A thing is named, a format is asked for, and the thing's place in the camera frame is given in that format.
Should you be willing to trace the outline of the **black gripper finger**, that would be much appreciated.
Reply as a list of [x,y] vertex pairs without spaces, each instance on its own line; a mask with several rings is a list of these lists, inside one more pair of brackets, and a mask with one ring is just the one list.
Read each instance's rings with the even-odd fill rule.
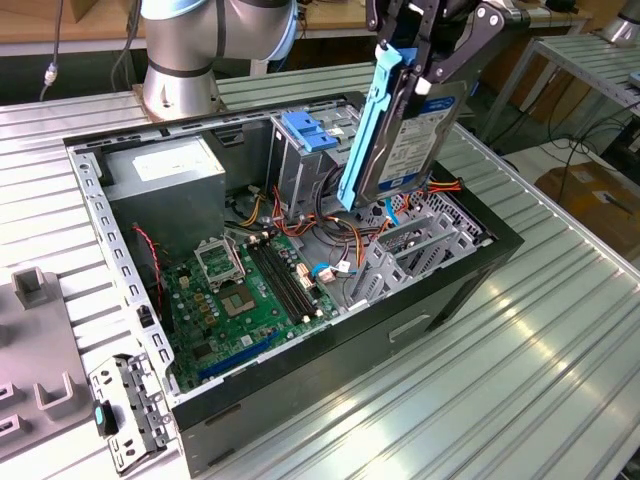
[[417,53],[412,69],[412,93],[426,96],[434,84],[452,79],[460,70],[478,62],[482,51],[487,50],[505,26],[500,9],[481,2],[472,15],[471,32],[467,39],[450,56],[442,60],[434,58],[433,33],[443,19],[445,1],[420,1],[423,10],[417,32]]
[[366,0],[366,24],[377,36],[377,44],[386,49],[398,47],[398,17],[403,7],[402,0]]

